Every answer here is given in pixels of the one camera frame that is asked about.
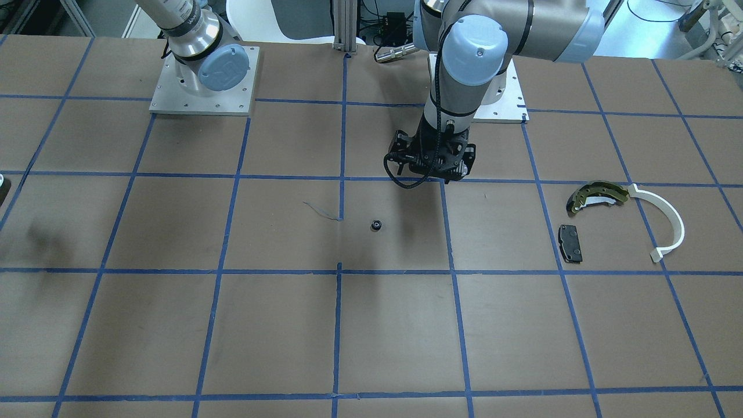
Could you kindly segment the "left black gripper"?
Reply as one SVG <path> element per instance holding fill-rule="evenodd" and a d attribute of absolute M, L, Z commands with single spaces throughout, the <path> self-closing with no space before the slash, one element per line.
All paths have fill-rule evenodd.
<path fill-rule="evenodd" d="M 397 175 L 405 165 L 415 174 L 458 182 L 473 170 L 476 145 L 468 140 L 469 130 L 454 134 L 446 130 L 440 136 L 435 131 L 409 136 L 397 130 L 388 149 L 387 161 L 398 165 Z"/>

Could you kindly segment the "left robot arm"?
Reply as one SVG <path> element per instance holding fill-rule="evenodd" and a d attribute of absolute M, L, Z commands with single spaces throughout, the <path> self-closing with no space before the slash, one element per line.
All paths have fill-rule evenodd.
<path fill-rule="evenodd" d="M 476 159 L 470 126 L 499 100 L 513 56 L 584 63 L 605 33 L 606 12 L 586 1 L 417 1 L 413 44 L 435 53 L 431 87 L 413 135 L 397 130 L 383 159 L 422 179 L 459 181 Z"/>

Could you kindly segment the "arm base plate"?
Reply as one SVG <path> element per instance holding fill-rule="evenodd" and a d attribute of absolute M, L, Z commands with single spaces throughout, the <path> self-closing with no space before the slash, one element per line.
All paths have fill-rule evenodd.
<path fill-rule="evenodd" d="M 433 55 L 430 97 L 423 121 L 433 128 L 452 124 L 456 133 L 475 122 L 522 122 L 528 119 L 515 65 L 504 64 L 495 50 L 443 50 Z"/>
<path fill-rule="evenodd" d="M 171 116 L 249 116 L 260 48 L 230 44 L 218 48 L 199 69 L 164 59 L 149 111 Z"/>

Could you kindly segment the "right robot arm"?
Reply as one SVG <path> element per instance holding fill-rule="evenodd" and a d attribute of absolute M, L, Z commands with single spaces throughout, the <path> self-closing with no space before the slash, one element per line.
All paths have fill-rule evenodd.
<path fill-rule="evenodd" d="M 197 84 L 212 92 L 236 87 L 247 76 L 250 59 L 223 19 L 200 1 L 138 1 L 167 39 L 174 59 Z"/>

